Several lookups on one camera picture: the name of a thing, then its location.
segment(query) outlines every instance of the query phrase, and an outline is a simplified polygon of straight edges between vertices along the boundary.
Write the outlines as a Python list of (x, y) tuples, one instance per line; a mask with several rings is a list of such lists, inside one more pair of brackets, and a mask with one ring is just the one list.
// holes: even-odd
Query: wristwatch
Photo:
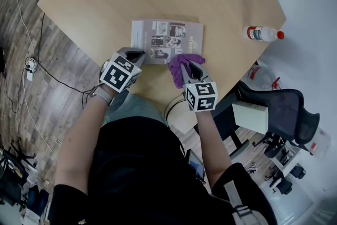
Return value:
[(102, 99), (106, 101), (108, 106), (110, 106), (114, 100), (109, 93), (107, 93), (103, 88), (101, 88), (101, 86), (98, 86), (95, 92), (91, 95), (91, 97), (94, 96), (100, 96)]

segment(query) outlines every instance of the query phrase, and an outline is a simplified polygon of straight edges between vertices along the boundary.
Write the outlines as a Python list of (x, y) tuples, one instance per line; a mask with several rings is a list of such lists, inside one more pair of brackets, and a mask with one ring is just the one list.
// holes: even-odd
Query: clear plastic bottle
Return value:
[(243, 78), (247, 86), (256, 91), (278, 90), (280, 77), (276, 78), (274, 73), (267, 67), (253, 65)]
[(246, 26), (243, 35), (250, 40), (273, 42), (284, 39), (284, 33), (268, 26)]

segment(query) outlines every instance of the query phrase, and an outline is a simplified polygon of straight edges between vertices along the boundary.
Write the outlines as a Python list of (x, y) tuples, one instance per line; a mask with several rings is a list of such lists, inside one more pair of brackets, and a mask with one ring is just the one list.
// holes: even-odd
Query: black t-shirt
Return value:
[[(223, 185), (234, 180), (243, 204), (276, 224), (273, 211), (242, 164), (231, 165), (212, 189), (228, 200)], [(230, 204), (209, 196), (195, 179), (179, 139), (163, 123), (143, 117), (103, 126), (88, 182), (88, 196), (67, 185), (54, 187), (49, 219), (57, 224), (234, 224)]]

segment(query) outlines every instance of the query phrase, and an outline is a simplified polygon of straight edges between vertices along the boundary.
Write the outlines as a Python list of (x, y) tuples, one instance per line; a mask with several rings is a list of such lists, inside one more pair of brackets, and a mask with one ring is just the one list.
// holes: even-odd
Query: plastic container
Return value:
[(245, 38), (250, 40), (273, 42), (284, 39), (284, 33), (268, 26), (246, 26), (243, 30)]
[(244, 82), (252, 90), (269, 91), (280, 89), (280, 77), (276, 78), (274, 73), (267, 67), (253, 65), (244, 76)]

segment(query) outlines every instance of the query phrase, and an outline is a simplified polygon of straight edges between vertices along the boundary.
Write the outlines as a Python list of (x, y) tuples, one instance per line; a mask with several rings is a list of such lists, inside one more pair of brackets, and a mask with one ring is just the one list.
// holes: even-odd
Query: floor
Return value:
[[(38, 0), (19, 0), (23, 18), (30, 31), (33, 43), (39, 42), (43, 12), (36, 5)], [(13, 108), (5, 94), (5, 80), (0, 78), (0, 135), (1, 144), (8, 149), (11, 140), (22, 138), (22, 147), (26, 154), (36, 153), (38, 177), (50, 184), (47, 187), (52, 192), (56, 157), (44, 143), (36, 130), (24, 102), (21, 86), (18, 105), (17, 95), (20, 87), (21, 74), (25, 59), (31, 55), (29, 39), (20, 20), (16, 0), (0, 0), (0, 46), (5, 49), (7, 63), (7, 93), (14, 100)], [(60, 81), (81, 91), (91, 89), (98, 81), (100, 67), (80, 50), (53, 22), (45, 16), (41, 39), (41, 64)], [(26, 98), (29, 111), (35, 120), (44, 139), (57, 155), (60, 146), (55, 139), (62, 141), (69, 128), (82, 110), (82, 95), (71, 90), (47, 75), (41, 68), (34, 74), (32, 82), (25, 80)], [(249, 130), (240, 128), (239, 138), (244, 141), (257, 141), (261, 138)], [(187, 134), (175, 131), (185, 148), (192, 148), (201, 156), (199, 136), (194, 130)], [(231, 139), (224, 142), (229, 152), (235, 149)], [(244, 166), (256, 162), (258, 171), (253, 179), (257, 183), (263, 181), (268, 171), (269, 159), (263, 155), (263, 145), (252, 146), (237, 160)]]

